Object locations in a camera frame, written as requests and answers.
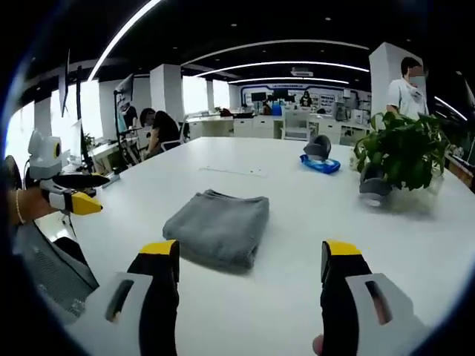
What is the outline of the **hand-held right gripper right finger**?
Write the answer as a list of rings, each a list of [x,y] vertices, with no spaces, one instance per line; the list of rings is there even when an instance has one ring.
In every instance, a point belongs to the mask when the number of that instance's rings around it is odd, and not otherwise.
[[[321,247],[323,355],[410,355],[428,335],[412,300],[350,243]]]

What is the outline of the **person's left hand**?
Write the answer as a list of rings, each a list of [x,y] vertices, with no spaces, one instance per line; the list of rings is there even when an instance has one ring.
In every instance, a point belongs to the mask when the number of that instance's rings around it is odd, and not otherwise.
[[[28,223],[58,211],[43,196],[40,187],[16,192],[16,207],[19,222]]]

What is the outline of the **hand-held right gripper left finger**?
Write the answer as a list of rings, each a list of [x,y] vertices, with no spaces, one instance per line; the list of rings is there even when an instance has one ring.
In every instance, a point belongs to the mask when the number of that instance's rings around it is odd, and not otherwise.
[[[144,246],[88,296],[69,335],[87,355],[175,355],[179,276],[178,241]]]

